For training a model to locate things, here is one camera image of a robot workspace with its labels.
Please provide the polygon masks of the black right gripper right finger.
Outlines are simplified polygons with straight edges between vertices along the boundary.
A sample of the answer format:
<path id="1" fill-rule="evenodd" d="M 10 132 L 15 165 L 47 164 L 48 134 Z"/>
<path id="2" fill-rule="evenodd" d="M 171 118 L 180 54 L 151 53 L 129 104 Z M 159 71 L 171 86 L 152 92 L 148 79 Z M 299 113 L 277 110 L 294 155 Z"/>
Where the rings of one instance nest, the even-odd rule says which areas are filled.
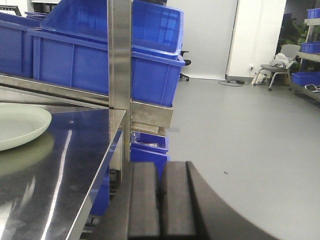
<path id="1" fill-rule="evenodd" d="M 164 240 L 274 239 L 222 200 L 190 161 L 166 164 L 161 191 Z"/>

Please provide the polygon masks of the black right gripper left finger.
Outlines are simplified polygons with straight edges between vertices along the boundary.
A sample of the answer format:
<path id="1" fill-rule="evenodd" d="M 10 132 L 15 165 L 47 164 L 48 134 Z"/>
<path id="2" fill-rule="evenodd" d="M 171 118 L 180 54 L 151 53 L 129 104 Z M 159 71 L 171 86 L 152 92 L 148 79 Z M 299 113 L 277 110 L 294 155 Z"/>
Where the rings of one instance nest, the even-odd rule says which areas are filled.
<path id="1" fill-rule="evenodd" d="M 159 238 L 157 170 L 152 162 L 135 162 L 130 199 L 130 238 Z"/>

